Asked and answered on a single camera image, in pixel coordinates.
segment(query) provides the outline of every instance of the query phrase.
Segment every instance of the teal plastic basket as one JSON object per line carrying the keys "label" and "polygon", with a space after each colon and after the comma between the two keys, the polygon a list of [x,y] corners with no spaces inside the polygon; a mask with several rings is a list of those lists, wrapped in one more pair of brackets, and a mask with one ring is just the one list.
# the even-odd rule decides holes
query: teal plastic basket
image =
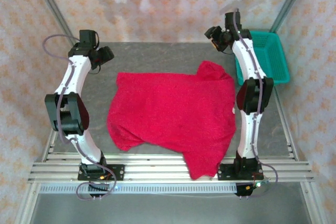
{"label": "teal plastic basket", "polygon": [[[289,71],[279,36],[265,31],[250,32],[252,35],[254,52],[256,53],[259,64],[266,76],[273,78],[274,85],[289,82]],[[243,73],[237,58],[236,67],[238,83],[239,85],[243,85]]]}

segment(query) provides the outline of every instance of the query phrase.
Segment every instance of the patterned wall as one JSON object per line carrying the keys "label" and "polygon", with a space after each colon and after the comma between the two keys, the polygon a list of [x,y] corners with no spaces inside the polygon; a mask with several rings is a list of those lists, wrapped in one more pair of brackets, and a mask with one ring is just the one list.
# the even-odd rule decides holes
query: patterned wall
{"label": "patterned wall", "polygon": [[279,34],[292,76],[280,90],[290,129],[336,220],[336,0],[297,0]]}
{"label": "patterned wall", "polygon": [[[44,96],[66,65],[42,50],[44,37],[61,32],[44,0],[1,0],[0,14],[0,223],[11,224],[50,131]],[[56,38],[48,48],[66,56],[69,42]]]}
{"label": "patterned wall", "polygon": [[269,29],[285,0],[55,0],[72,31],[99,31],[102,41],[206,41],[239,7],[246,28]]}

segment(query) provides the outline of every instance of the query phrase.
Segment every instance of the orange patterned wallpaper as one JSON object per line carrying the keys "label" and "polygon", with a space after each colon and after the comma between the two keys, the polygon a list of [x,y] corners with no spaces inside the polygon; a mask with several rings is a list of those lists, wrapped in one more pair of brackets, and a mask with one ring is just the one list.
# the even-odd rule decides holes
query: orange patterned wallpaper
{"label": "orange patterned wallpaper", "polygon": [[336,220],[336,0],[297,0],[279,35],[292,76],[280,87],[290,129]]}
{"label": "orange patterned wallpaper", "polygon": [[[61,33],[44,0],[1,0],[0,12],[0,223],[11,224],[50,131],[44,96],[66,65],[42,50],[44,37]],[[55,39],[48,48],[66,56],[69,45]]]}
{"label": "orange patterned wallpaper", "polygon": [[285,0],[55,0],[73,33],[99,32],[102,41],[206,41],[239,7],[246,28],[269,29]]}

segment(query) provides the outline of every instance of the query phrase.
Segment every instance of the black mounting plate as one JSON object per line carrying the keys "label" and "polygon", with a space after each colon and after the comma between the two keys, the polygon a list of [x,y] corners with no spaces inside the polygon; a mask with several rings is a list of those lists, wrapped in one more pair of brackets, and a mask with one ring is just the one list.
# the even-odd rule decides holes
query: black mounting plate
{"label": "black mounting plate", "polygon": [[262,171],[261,164],[258,164],[257,169],[250,173],[236,173],[234,164],[220,164],[217,176],[218,180],[263,180],[264,175],[262,174]]}
{"label": "black mounting plate", "polygon": [[[116,175],[117,181],[123,181],[124,176],[125,176],[125,165],[113,165],[113,164],[108,164],[105,167],[108,169],[112,170],[114,174]],[[97,180],[97,178],[86,176],[84,173],[81,173],[81,171],[78,173],[78,178],[79,181],[93,181]],[[114,180],[112,176],[109,176],[108,179],[102,179],[102,181],[110,181]]]}

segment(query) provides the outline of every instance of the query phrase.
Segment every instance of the red knit garment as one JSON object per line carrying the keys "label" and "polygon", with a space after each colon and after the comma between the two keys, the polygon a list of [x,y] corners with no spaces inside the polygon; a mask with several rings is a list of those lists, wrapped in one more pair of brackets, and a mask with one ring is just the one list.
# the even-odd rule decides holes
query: red knit garment
{"label": "red knit garment", "polygon": [[190,177],[215,176],[236,131],[235,85],[221,67],[203,61],[196,75],[119,73],[107,128],[116,146],[142,143],[183,154]]}

